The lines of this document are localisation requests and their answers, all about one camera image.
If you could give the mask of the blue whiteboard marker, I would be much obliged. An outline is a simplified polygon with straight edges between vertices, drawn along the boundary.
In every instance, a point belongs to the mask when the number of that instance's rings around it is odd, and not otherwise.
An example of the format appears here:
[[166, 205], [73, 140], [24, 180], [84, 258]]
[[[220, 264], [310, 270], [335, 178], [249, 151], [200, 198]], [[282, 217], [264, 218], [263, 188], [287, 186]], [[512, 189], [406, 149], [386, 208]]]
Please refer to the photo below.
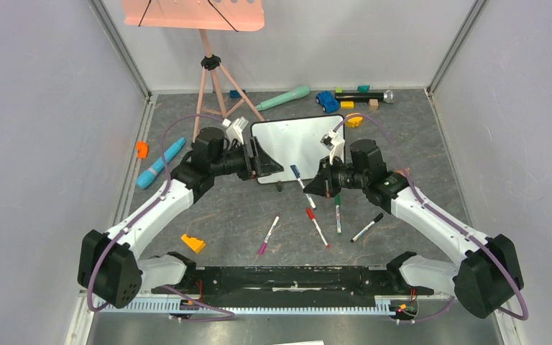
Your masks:
[[[292, 170], [293, 175], [295, 176], [295, 179], [297, 180], [298, 184], [300, 185], [301, 189], [303, 190], [305, 188], [305, 185], [304, 185], [304, 182], [301, 178], [301, 174], [300, 174], [299, 169], [297, 168], [296, 165], [291, 165], [290, 169]], [[307, 194], [306, 192], [304, 192], [304, 196], [308, 200], [310, 207], [313, 210], [316, 210], [316, 204], [315, 204], [314, 200], [312, 199], [312, 197], [309, 194]]]

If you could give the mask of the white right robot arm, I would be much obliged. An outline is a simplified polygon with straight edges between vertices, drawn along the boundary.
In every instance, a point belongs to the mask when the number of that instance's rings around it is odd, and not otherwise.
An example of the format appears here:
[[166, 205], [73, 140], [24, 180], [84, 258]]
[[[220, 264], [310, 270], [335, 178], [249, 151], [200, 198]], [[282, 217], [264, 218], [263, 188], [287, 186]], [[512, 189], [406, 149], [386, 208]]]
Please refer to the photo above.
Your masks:
[[391, 291], [428, 288], [457, 299], [477, 318], [503, 311], [509, 299], [517, 298], [521, 312], [507, 314], [519, 320], [528, 318], [521, 293], [523, 276], [509, 238], [488, 236], [437, 206], [407, 173], [387, 169], [375, 141], [353, 142], [350, 163], [342, 160], [345, 141], [338, 134], [329, 132], [321, 143], [329, 154], [319, 161], [305, 193], [333, 198], [343, 189], [360, 190], [371, 204], [411, 225], [449, 258], [442, 262], [415, 252], [401, 254], [387, 266], [386, 282]]

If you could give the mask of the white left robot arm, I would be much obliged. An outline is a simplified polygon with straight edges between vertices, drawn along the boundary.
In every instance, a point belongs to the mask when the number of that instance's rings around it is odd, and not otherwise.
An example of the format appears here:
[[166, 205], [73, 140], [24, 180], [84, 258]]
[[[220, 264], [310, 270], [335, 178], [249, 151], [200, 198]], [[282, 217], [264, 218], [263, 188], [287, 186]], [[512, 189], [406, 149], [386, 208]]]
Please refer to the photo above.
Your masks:
[[115, 308], [130, 304], [138, 293], [172, 285], [190, 292], [197, 274], [180, 255], [164, 254], [141, 259], [150, 242], [178, 215], [197, 203], [218, 176], [237, 175], [241, 180], [281, 173], [283, 166], [261, 147], [258, 138], [244, 144], [226, 137], [223, 130], [206, 127], [170, 177], [141, 208], [101, 233], [89, 231], [82, 240], [78, 284], [86, 288], [92, 311], [98, 296]]

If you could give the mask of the black framed whiteboard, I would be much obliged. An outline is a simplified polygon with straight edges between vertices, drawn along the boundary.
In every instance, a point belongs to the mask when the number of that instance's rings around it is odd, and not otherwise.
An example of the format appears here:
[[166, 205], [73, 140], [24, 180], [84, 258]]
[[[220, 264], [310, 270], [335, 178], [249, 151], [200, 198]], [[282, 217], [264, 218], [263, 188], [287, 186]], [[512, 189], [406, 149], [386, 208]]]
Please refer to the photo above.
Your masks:
[[343, 119], [340, 114], [330, 114], [252, 124], [251, 135], [283, 167], [282, 172], [261, 177], [258, 183], [266, 185], [295, 181], [291, 165], [296, 165], [302, 180], [313, 179], [318, 172], [320, 159], [329, 154], [329, 150], [321, 144], [321, 139]]

